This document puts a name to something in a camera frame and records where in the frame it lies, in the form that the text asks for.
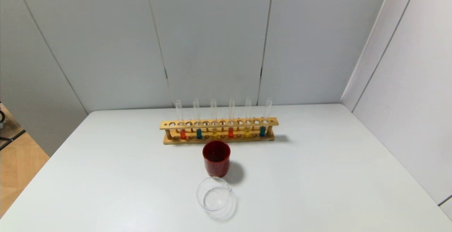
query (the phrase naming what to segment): white tabletop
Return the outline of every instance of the white tabletop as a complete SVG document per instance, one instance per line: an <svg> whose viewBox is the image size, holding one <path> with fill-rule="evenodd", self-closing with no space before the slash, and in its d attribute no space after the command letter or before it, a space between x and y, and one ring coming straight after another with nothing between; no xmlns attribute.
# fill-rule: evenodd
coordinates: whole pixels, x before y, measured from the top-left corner
<svg viewBox="0 0 452 232"><path fill-rule="evenodd" d="M192 117L191 109L184 113ZM342 105L275 106L271 115L280 123L274 142L230 143L225 179L238 208L227 222L197 203L197 186L208 177L202 145L163 145L159 123L175 111L141 109L90 114L3 216L0 231L452 231Z"/></svg>

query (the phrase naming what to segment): test tube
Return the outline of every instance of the test tube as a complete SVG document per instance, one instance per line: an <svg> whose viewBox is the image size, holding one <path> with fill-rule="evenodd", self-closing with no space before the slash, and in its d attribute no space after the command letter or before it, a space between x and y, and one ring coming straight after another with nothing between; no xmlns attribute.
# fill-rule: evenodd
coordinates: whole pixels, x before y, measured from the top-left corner
<svg viewBox="0 0 452 232"><path fill-rule="evenodd" d="M231 98L229 100L229 124L234 124L234 108L236 107L236 101L234 98ZM229 127L228 130L228 137L233 138L234 137L234 128Z"/></svg>
<svg viewBox="0 0 452 232"><path fill-rule="evenodd" d="M212 99L210 100L210 114L212 115L212 124L216 125L216 100ZM217 136L217 132L216 132L216 128L212 129L212 138L216 139Z"/></svg>
<svg viewBox="0 0 452 232"><path fill-rule="evenodd" d="M270 110L272 109L273 100L271 98L267 98L267 103L265 104L265 111L263 113L263 119L267 119L270 116ZM260 127L259 136L265 136L265 126Z"/></svg>
<svg viewBox="0 0 452 232"><path fill-rule="evenodd" d="M195 116L196 116L195 124L201 125L201 114L199 113L199 100L198 99L193 100L193 110L195 111ZM202 139L201 128L196 129L196 138Z"/></svg>
<svg viewBox="0 0 452 232"><path fill-rule="evenodd" d="M177 113L177 120L179 121L178 125L183 126L184 125L184 115L182 114L182 103L180 102L180 100L176 100L176 113ZM187 135L185 134L185 129L180 130L180 138L187 139Z"/></svg>
<svg viewBox="0 0 452 232"><path fill-rule="evenodd" d="M251 98L247 97L246 101L245 101L245 124L249 124L248 122L250 121L251 118ZM250 127L249 126L245 126L245 133L243 134L244 137L249 137L250 136Z"/></svg>

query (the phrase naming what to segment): wall seam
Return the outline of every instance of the wall seam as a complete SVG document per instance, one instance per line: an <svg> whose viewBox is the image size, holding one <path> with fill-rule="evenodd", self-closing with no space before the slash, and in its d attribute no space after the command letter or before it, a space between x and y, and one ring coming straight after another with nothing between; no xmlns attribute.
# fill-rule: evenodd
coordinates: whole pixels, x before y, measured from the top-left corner
<svg viewBox="0 0 452 232"><path fill-rule="evenodd" d="M353 107L352 113L355 111L356 107L358 106L359 101L360 101L361 98L363 97L363 94L366 92L366 89L367 89L367 87L368 87L370 81L372 80L373 75L375 74L375 71L377 70L378 66L379 66L380 63L381 63L381 60L383 59L384 55L386 54L386 50L388 49L389 44L391 43L392 38L394 37L394 34L395 34L396 31L397 31L397 28L399 28L399 24L400 24L400 22L402 21L402 18L403 18L403 16L405 15L405 11L406 11L406 9L408 8L408 5L410 5L410 2L411 2L411 0L408 0L407 4L405 5L405 8L403 9L403 12L402 12L402 16L400 16L400 19L399 19L399 21L397 22L397 25L395 26L394 32L392 33L391 38L389 39L388 44L386 44L386 47L385 47L385 49L384 49L384 51L383 51L383 54L381 55L380 59L378 60L378 63L376 64L375 69L373 70L373 72L372 72L372 74L371 74L371 76L370 76L368 82L366 83L366 86L364 87L363 92L361 92L361 95L359 96L359 98L358 98L358 100L357 100L355 106Z"/></svg>
<svg viewBox="0 0 452 232"><path fill-rule="evenodd" d="M39 25L37 24L36 19L33 16L33 13L31 12L31 9L27 3L26 0L23 0L25 6L27 7L27 10L31 16L31 18L33 19L34 24L36 25L36 28L38 29L39 33L41 34L42 39L44 40L44 42L46 43L47 48L49 49L53 59L55 60L56 64L58 65L58 68L60 69L61 73L63 74L64 78L66 79L66 81L68 82L69 86L71 87L72 91L74 92L74 95L76 96L77 100L79 101L80 105L82 106L83 110L85 111L85 113L88 115L88 111L86 110L85 106L83 105L83 103L80 100L79 95L77 95L77 92L74 90L74 87L72 86L71 82L69 81L69 78L66 76L66 73L64 73L63 68L61 67L60 63L57 60L57 57L55 56L55 54L53 53L52 49L50 48L49 43L47 42L47 39L44 37L44 33L42 32L41 28L39 27Z"/></svg>
<svg viewBox="0 0 452 232"><path fill-rule="evenodd" d="M170 83L168 80L168 71L166 71L165 60L163 59L162 46L160 45L159 32L157 31L157 23L155 22L154 11L152 10L152 3L150 2L150 0L148 0L148 2L149 2L150 15L152 16L152 21L154 22L155 35L157 36L157 42L159 44L160 57L162 58L163 70L165 71L166 84L168 85L168 91L170 94L169 97L171 99L171 105L173 106L173 108L175 108L173 94L171 93L171 86L170 86Z"/></svg>
<svg viewBox="0 0 452 232"><path fill-rule="evenodd" d="M267 46L267 34L268 34L268 25L270 23L270 11L271 11L271 9L272 9L272 0L270 0L270 3L268 5L267 28L265 29L265 40L263 42L262 64L261 64L261 67L260 67L259 87L258 87L258 92L257 92L256 106L259 105L260 86L261 86L261 83L262 83L263 60L265 59L265 48Z"/></svg>

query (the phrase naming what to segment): red plastic cup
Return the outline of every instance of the red plastic cup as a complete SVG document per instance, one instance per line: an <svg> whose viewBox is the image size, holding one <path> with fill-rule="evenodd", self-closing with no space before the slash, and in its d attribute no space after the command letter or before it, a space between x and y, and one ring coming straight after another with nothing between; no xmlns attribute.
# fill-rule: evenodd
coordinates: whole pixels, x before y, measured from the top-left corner
<svg viewBox="0 0 452 232"><path fill-rule="evenodd" d="M229 169L229 145L220 140L208 142L202 149L204 165L209 176L226 176Z"/></svg>

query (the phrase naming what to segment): test tube rack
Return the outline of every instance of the test tube rack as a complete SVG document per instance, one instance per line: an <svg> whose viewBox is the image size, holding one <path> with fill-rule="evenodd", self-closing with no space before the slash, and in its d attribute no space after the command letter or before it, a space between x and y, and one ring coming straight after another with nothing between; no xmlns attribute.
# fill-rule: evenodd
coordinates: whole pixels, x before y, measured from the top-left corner
<svg viewBox="0 0 452 232"><path fill-rule="evenodd" d="M272 141L275 139L273 135L273 126L278 126L276 117L269 118L234 118L231 124L229 119L218 120L202 120L200 125L196 125L196 120L184 121L162 121L160 129L165 130L165 138L163 143L165 145L174 144L195 144L207 143L212 140L221 140L224 142L254 142L254 141ZM245 126L250 129L250 136L245 137ZM260 136L261 127L265 127L265 135ZM234 129L234 137L228 137L228 129ZM186 139L181 139L180 131L184 129ZM196 130L202 130L202 139L198 139Z"/></svg>

